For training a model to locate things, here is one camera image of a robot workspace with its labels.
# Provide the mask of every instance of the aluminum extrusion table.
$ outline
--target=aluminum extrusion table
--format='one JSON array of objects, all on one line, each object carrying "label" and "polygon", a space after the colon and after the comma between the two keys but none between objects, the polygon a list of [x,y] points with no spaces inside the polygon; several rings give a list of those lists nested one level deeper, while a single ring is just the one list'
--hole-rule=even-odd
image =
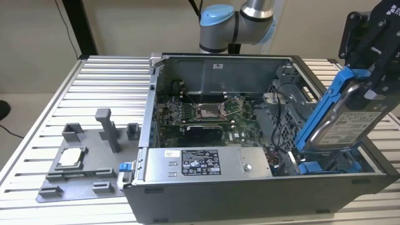
[{"label": "aluminum extrusion table", "polygon": [[[304,60],[325,86],[340,70],[328,60]],[[141,124],[149,83],[149,58],[90,56],[78,60],[25,139],[0,172],[0,224],[137,224],[124,197],[36,203],[37,190],[61,144],[65,123],[100,128],[98,107],[112,110],[117,127]],[[389,114],[369,134],[400,171],[400,122]],[[400,180],[364,195],[336,214],[213,221],[194,224],[400,224]]]}]

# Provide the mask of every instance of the gray plastic peg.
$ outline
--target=gray plastic peg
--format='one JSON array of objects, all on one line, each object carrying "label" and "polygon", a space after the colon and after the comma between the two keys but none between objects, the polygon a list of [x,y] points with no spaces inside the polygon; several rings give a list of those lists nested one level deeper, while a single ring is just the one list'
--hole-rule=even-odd
[{"label": "gray plastic peg", "polygon": [[110,109],[97,109],[94,118],[96,121],[101,123],[112,152],[120,152],[118,134],[114,125],[110,122]]}]

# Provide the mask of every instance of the beige wall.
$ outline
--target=beige wall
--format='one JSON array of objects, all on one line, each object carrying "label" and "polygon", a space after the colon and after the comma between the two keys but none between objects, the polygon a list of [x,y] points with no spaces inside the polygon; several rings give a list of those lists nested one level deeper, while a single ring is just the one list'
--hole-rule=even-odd
[{"label": "beige wall", "polygon": [[[205,0],[202,9],[216,3],[238,9],[244,0]],[[198,20],[186,0],[85,0],[84,5],[100,53],[197,52]],[[246,45],[242,53],[260,49]]]},{"label": "beige wall", "polygon": [[380,0],[286,0],[270,53],[306,59],[337,58],[345,18],[370,11]]},{"label": "beige wall", "polygon": [[[204,7],[238,9],[242,2],[205,0]],[[84,0],[84,6],[100,54],[197,52],[200,28],[186,0]],[[0,1],[0,49],[0,93],[54,92],[76,58],[53,0]],[[241,52],[260,50],[248,45]]]},{"label": "beige wall", "polygon": [[54,1],[1,0],[0,93],[53,92],[74,62]]},{"label": "beige wall", "polygon": [[[244,0],[204,2],[204,7],[225,3],[238,9]],[[376,2],[285,0],[272,53],[336,57],[348,12]],[[200,29],[186,0],[84,0],[84,5],[100,54],[197,51]],[[244,45],[241,53],[269,53],[269,44]],[[76,59],[53,0],[0,1],[0,49],[0,93],[54,92]]]}]

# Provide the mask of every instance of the open computer tower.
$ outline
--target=open computer tower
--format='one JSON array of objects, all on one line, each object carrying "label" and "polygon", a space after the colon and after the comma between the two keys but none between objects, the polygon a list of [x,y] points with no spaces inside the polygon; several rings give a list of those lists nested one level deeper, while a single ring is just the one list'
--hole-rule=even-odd
[{"label": "open computer tower", "polygon": [[[154,54],[124,186],[137,221],[333,213],[394,182],[398,173],[368,138],[334,154],[296,151],[324,91],[298,56]],[[324,172],[312,173],[310,162]]]}]

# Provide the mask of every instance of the warning label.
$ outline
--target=warning label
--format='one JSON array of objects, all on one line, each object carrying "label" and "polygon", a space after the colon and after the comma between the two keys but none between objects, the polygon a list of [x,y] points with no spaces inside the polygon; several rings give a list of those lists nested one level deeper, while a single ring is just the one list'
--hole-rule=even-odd
[{"label": "warning label", "polygon": [[185,176],[220,175],[217,150],[182,150],[181,174]]}]

